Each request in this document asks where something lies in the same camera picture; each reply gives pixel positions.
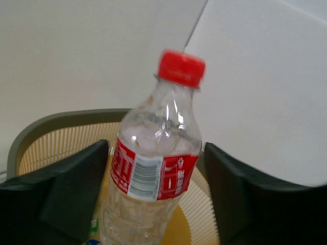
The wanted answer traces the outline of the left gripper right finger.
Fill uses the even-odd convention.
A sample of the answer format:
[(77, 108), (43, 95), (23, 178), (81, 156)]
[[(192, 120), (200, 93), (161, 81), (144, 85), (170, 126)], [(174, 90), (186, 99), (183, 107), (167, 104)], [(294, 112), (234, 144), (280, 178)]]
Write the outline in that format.
[(326, 186), (270, 176), (212, 143), (204, 165), (221, 244), (326, 244)]

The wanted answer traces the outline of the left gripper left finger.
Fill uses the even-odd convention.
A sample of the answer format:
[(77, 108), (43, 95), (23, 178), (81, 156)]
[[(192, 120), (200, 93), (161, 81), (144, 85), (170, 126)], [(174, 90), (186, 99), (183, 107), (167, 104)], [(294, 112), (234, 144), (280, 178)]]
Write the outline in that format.
[(87, 241), (108, 159), (100, 140), (1, 184), (1, 244)]

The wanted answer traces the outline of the green plastic bottle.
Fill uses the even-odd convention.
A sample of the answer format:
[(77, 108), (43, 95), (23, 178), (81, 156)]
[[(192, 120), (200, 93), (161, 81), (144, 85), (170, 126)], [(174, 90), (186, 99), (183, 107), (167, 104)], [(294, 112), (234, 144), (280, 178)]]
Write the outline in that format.
[(98, 218), (94, 218), (91, 221), (91, 228), (90, 228), (90, 237), (94, 237), (97, 235), (99, 230), (99, 219)]

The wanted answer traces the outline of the blue label plastic bottle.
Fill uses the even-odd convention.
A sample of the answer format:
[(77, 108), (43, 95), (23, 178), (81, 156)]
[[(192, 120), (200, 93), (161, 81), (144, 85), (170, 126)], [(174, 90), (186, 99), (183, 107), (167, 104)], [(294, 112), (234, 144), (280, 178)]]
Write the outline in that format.
[(85, 245), (101, 245), (101, 243), (98, 240), (90, 239), (85, 243)]

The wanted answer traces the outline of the red cap cola bottle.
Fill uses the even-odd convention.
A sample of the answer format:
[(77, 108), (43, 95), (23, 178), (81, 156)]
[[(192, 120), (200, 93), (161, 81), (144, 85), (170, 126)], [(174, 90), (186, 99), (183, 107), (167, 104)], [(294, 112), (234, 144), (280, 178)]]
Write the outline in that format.
[(101, 207), (101, 244), (160, 244), (202, 149), (193, 95), (203, 59), (161, 54), (157, 85), (122, 119)]

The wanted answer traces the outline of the orange mesh waste bin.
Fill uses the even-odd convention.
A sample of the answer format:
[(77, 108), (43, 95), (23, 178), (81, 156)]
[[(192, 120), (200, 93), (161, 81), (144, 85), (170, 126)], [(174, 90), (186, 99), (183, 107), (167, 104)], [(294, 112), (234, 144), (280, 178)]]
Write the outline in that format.
[[(30, 173), (69, 157), (93, 143), (110, 143), (111, 164), (120, 122), (128, 109), (98, 109), (57, 113), (26, 127), (12, 143), (7, 179)], [(162, 244), (219, 244), (219, 234), (204, 157), (200, 156), (186, 194), (179, 201)]]

